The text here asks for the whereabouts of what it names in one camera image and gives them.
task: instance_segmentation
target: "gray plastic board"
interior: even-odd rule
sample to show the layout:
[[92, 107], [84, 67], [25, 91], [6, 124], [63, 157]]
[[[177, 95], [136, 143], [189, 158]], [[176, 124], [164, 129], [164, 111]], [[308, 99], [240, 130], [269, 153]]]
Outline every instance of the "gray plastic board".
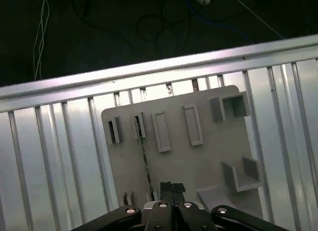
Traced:
[[[138, 207], [149, 201], [143, 154], [136, 139], [134, 117], [138, 116], [144, 125], [142, 134], [146, 136], [144, 144], [154, 191], [159, 194], [160, 182], [183, 183], [186, 200], [200, 202], [198, 190], [218, 187], [234, 206], [261, 217], [258, 191], [254, 189], [258, 185], [237, 192], [226, 185], [223, 172], [224, 162], [235, 166], [236, 173], [244, 173], [242, 157], [251, 158], [251, 152], [244, 117], [227, 111], [236, 109], [237, 99], [232, 107], [226, 105], [222, 112], [226, 119], [220, 121], [215, 120], [215, 104], [210, 100], [237, 96], [247, 103], [246, 94], [231, 85], [104, 110], [101, 116], [119, 203], [123, 204], [125, 192], [133, 192], [133, 204]], [[248, 105], [244, 104], [244, 108], [246, 116]]]

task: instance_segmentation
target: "black cable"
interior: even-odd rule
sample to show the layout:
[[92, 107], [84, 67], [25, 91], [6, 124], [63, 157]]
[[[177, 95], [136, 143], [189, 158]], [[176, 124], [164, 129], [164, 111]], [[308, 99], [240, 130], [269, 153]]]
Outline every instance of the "black cable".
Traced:
[[[263, 0], [261, 3], [259, 3], [259, 5], [254, 6], [254, 7], [250, 7], [250, 9], [251, 9], [252, 11], [254, 11], [254, 10], [259, 9], [259, 8], [261, 8], [261, 7], [267, 6], [267, 5], [268, 5], [270, 2], [272, 2], [272, 1], [275, 1], [275, 0]], [[207, 20], [210, 20], [210, 21], [214, 21], [214, 22], [225, 22], [226, 20], [229, 20], [229, 19], [231, 19], [231, 18], [240, 16], [240, 15], [242, 15], [242, 14], [244, 14], [244, 13], [250, 13], [250, 11], [247, 10], [247, 9], [244, 9], [244, 10], [242, 10], [241, 12], [232, 14], [232, 15], [230, 15], [230, 16], [226, 16], [226, 17], [223, 17], [223, 18], [212, 18], [212, 19], [207, 18], [207, 17], [203, 16], [202, 14], [199, 14], [199, 15], [200, 15], [201, 17], [203, 17], [204, 19], [207, 19]]]
[[78, 12], [76, 6], [75, 6], [75, 3], [74, 3], [74, 0], [71, 0], [71, 4], [72, 4], [72, 8], [73, 8], [73, 11], [74, 13], [76, 14], [76, 16], [85, 24], [87, 24], [88, 26], [91, 26], [97, 30], [100, 30], [100, 31], [104, 31], [104, 32], [107, 32], [108, 34], [110, 35], [113, 35], [115, 37], [117, 37], [118, 39], [120, 39], [122, 42], [124, 42], [132, 51], [134, 52], [138, 52], [136, 50], [136, 48], [123, 36], [121, 36], [119, 33], [115, 32], [115, 31], [112, 31], [110, 29], [107, 29], [107, 28], [103, 28], [103, 27], [100, 27], [98, 25], [95, 25], [89, 21], [86, 21]]
[[[161, 52], [159, 51], [159, 45], [158, 45], [158, 40], [160, 38], [160, 36], [162, 35], [162, 33], [167, 30], [167, 29], [172, 29], [174, 31], [174, 34], [175, 34], [175, 37], [176, 37], [176, 48], [173, 52], [173, 56], [175, 56], [179, 50], [179, 36], [178, 36], [178, 33], [176, 32], [175, 30], [175, 26], [180, 24], [180, 23], [183, 23], [185, 21], [188, 21], [188, 31], [187, 31], [187, 35], [185, 37], [185, 40], [184, 40], [184, 46], [183, 46], [183, 49], [185, 49], [187, 43], [188, 43], [188, 40], [189, 40], [189, 35], [190, 35], [190, 30], [191, 30], [191, 19], [193, 18], [193, 14], [191, 13], [191, 11], [187, 8], [187, 11], [188, 11], [188, 16], [181, 19], [181, 20], [178, 20], [176, 22], [170, 22], [169, 20], [167, 20], [164, 15], [163, 15], [163, 10], [164, 10], [164, 6], [165, 6], [165, 3], [167, 2], [168, 0], [162, 0], [161, 3], [160, 3], [160, 12], [159, 14], [146, 14], [144, 16], [142, 16], [141, 18], [139, 18], [139, 20], [137, 21], [136, 23], [136, 26], [135, 26], [135, 31], [136, 31], [136, 35], [137, 37], [142, 40], [143, 42], [145, 43], [149, 43], [149, 42], [152, 42], [155, 44], [156, 46], [156, 51], [158, 54], [160, 54], [161, 56], [163, 56], [161, 54]], [[205, 0], [203, 1], [203, 3], [200, 5], [200, 8], [197, 9], [197, 11], [199, 11], [201, 8], [202, 8], [202, 5], [204, 4]], [[152, 38], [146, 38], [144, 35], [141, 34], [140, 32], [140, 26], [143, 22], [145, 22], [147, 19], [149, 18], [155, 18], [155, 19], [158, 19], [160, 21], [160, 30], [158, 32], [155, 33], [155, 35], [152, 37]]]

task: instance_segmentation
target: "rectangular peg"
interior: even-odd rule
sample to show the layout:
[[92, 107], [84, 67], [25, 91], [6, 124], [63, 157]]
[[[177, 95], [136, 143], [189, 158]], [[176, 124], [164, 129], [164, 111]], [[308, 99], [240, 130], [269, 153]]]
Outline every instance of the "rectangular peg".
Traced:
[[196, 105], [189, 104], [184, 106], [183, 109], [191, 145], [197, 146], [203, 144], [203, 135]]
[[140, 130], [141, 130], [141, 136], [142, 136], [142, 138], [146, 138], [146, 131], [145, 131], [143, 113], [142, 112], [135, 114], [131, 118], [134, 138], [138, 139], [138, 134], [139, 134], [139, 128], [138, 128], [138, 125], [137, 125], [137, 120], [139, 121], [139, 126], [140, 126]]
[[152, 113], [158, 150], [160, 153], [171, 150], [164, 112]]
[[120, 129], [119, 117], [115, 117], [108, 122], [111, 141], [113, 144], [121, 143], [122, 133]]

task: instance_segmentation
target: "rectangular slot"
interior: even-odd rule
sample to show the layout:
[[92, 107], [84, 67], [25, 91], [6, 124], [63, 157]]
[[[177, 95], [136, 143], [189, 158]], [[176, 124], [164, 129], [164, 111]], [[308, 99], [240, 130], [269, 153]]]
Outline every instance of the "rectangular slot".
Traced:
[[225, 121], [224, 107], [221, 104], [220, 97], [210, 99], [213, 121], [216, 123]]
[[162, 153], [170, 151], [170, 140], [164, 112], [153, 113], [152, 118], [159, 152]]
[[137, 120], [139, 121], [139, 125], [140, 125], [140, 129], [141, 129], [141, 136], [142, 138], [146, 138], [146, 131], [145, 131], [145, 126], [144, 126], [144, 120], [143, 120], [143, 113], [140, 112], [138, 114], [136, 114], [135, 116], [133, 116], [131, 118], [131, 123], [133, 126], [133, 134], [134, 134], [134, 138], [138, 139], [138, 126], [137, 126]]
[[122, 136], [121, 136], [121, 130], [119, 127], [119, 117], [115, 117], [111, 121], [109, 121], [108, 126], [109, 126], [109, 132], [110, 132], [112, 143], [113, 144], [121, 143]]
[[223, 99], [226, 119], [245, 117], [249, 115], [246, 93]]
[[197, 146], [203, 144], [203, 135], [196, 105], [190, 104], [183, 108], [191, 145]]

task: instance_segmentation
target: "bolt head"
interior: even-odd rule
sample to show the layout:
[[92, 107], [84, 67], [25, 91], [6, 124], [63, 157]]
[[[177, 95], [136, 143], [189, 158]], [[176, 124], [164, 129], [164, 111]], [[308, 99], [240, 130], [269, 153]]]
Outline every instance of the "bolt head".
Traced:
[[191, 203], [184, 203], [183, 206], [186, 207], [186, 208], [191, 208], [192, 204]]
[[218, 208], [218, 212], [220, 212], [221, 214], [226, 214], [228, 210], [225, 208]]
[[133, 214], [135, 212], [135, 209], [129, 208], [126, 210], [127, 214]]

